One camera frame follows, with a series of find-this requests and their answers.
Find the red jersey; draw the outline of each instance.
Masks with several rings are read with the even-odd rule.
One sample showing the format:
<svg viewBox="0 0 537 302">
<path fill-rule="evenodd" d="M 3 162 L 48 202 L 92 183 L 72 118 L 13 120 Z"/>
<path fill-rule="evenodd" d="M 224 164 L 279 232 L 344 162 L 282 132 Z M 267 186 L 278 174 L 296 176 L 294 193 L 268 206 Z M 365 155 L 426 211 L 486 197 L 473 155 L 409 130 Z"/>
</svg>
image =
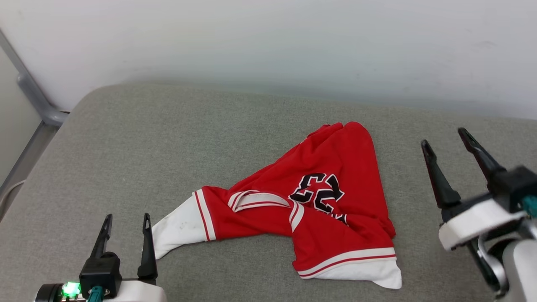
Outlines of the red jersey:
<svg viewBox="0 0 537 302">
<path fill-rule="evenodd" d="M 324 125 L 229 190 L 204 186 L 153 227 L 156 257 L 183 244 L 279 234 L 301 278 L 401 287 L 373 141 L 359 123 Z"/>
</svg>

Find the gray metal frame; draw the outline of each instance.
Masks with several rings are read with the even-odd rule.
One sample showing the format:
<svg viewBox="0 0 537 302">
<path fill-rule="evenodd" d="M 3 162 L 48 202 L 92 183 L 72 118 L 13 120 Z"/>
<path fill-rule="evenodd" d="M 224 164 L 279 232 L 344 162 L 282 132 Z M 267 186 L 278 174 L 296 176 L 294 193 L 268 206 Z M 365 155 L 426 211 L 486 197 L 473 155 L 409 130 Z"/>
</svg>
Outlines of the gray metal frame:
<svg viewBox="0 0 537 302">
<path fill-rule="evenodd" d="M 15 68 L 19 71 L 17 76 L 17 84 L 24 92 L 30 103 L 37 110 L 39 116 L 46 125 L 60 127 L 68 114 L 61 112 L 56 108 L 52 107 L 47 97 L 43 94 L 37 83 L 34 81 L 30 72 L 24 66 L 23 62 L 20 60 L 19 56 L 9 44 L 9 41 L 4 36 L 4 33 L 0 30 L 0 47 L 4 49 L 6 55 L 11 60 Z"/>
</svg>

